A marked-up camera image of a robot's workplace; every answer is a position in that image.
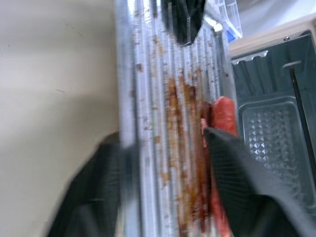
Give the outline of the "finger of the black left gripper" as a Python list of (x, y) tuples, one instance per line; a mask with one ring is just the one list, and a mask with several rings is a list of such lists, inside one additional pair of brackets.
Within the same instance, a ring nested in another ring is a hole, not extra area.
[(161, 11), (166, 30), (174, 36), (178, 44), (187, 44), (187, 19), (189, 18), (187, 1), (162, 0)]
[(194, 42), (202, 25), (206, 0), (189, 0), (188, 12), (190, 16), (191, 42)]

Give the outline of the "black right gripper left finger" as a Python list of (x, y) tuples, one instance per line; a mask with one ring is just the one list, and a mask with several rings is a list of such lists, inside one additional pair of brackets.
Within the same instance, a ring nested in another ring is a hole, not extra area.
[(106, 136), (69, 183), (46, 236), (117, 236), (123, 159), (135, 150), (123, 148), (117, 132)]

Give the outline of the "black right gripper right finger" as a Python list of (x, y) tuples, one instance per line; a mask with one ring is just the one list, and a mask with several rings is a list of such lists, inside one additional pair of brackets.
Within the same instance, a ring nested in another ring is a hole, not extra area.
[(236, 237), (314, 237), (316, 225), (279, 177), (244, 143), (220, 129), (204, 130), (221, 203)]

